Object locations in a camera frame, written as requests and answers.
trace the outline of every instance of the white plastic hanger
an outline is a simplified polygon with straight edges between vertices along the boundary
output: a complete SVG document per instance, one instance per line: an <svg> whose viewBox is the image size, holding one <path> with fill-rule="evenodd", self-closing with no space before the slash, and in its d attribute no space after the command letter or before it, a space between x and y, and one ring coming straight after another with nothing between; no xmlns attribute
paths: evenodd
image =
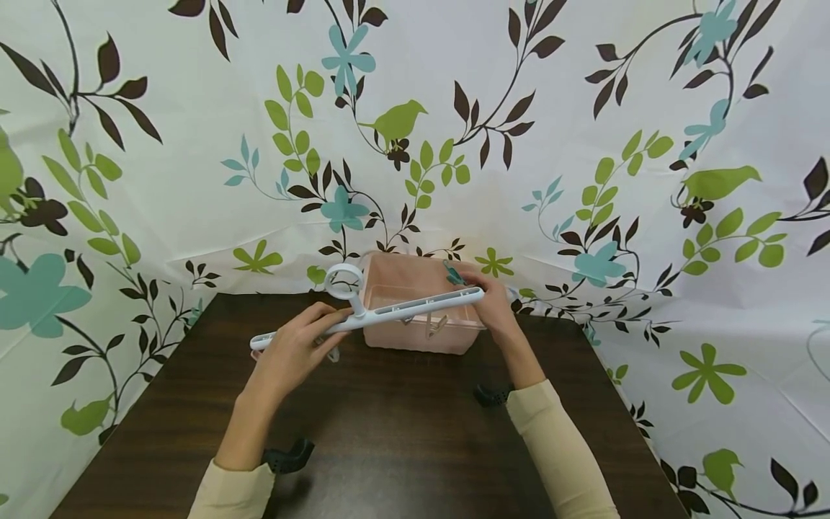
<svg viewBox="0 0 830 519"><path fill-rule="evenodd" d="M351 274L357 278L357 286L354 291L338 288L333 284L334 277L339 272ZM454 306L470 305L480 301L484 297L484 291L478 286L469 286L438 296L424 297L423 299L416 299L414 301L406 301L394 305L383 306L375 310L366 310L363 303L360 301L359 291L364 284L363 273L354 265L348 263L338 263L332 266L326 273L323 281L323 288L331 294L331 296L344 301L348 301L352 306L354 313L345 321L336 324L325 331L323 335L332 335L339 331L357 330L364 326L377 325L387 321L405 321L411 320L414 316L427 314L432 311L444 310L445 308L453 308ZM264 350L270 343L271 339L276 335L275 331L262 335L257 335L251 339L252 350ZM337 348L329 353L329 358L333 362L339 359L339 351Z"/></svg>

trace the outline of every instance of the person's left hand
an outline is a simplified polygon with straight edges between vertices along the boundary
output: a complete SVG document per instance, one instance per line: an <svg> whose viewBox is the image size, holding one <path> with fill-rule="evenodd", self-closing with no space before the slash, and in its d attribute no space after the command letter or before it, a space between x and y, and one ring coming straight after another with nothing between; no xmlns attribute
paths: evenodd
<svg viewBox="0 0 830 519"><path fill-rule="evenodd" d="M259 405L276 409L349 332L335 333L319 346L315 339L351 313L351 308L337 311L323 302L316 302L285 323L257 358L243 393Z"/></svg>

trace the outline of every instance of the fabric backdrop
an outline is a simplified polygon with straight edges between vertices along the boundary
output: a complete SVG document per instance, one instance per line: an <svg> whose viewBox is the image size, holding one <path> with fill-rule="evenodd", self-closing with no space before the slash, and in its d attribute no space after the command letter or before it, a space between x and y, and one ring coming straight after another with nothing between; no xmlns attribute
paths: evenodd
<svg viewBox="0 0 830 519"><path fill-rule="evenodd" d="M583 326L687 511L830 517L826 2L2 14L0 517L48 517L215 291L373 250Z"/></svg>

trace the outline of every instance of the pink plastic container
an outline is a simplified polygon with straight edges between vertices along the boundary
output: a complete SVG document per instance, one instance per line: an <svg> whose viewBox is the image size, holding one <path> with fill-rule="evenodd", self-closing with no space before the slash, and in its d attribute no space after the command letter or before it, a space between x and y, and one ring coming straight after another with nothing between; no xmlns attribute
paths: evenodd
<svg viewBox="0 0 830 519"><path fill-rule="evenodd" d="M447 280L441 259L371 252L364 262L365 283L360 299L370 310L460 288ZM476 272L469 263L449 263L459 272ZM467 305L415 316L408 323L390 321L366 326L364 338L373 348L464 355L481 330L484 326L475 309Z"/></svg>

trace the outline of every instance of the dark brown table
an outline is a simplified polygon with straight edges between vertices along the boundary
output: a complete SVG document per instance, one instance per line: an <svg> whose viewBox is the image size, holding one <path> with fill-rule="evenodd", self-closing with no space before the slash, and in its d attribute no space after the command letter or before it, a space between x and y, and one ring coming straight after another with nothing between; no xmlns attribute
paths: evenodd
<svg viewBox="0 0 830 519"><path fill-rule="evenodd" d="M217 296L53 519L184 519L253 367L247 342L317 298ZM621 516L686 517L581 330L519 319ZM508 382L488 333L461 357L372 349L358 332L340 349L276 416L270 447L306 437L316 449L277 477L265 517L553 517L504 407L472 397L478 383Z"/></svg>

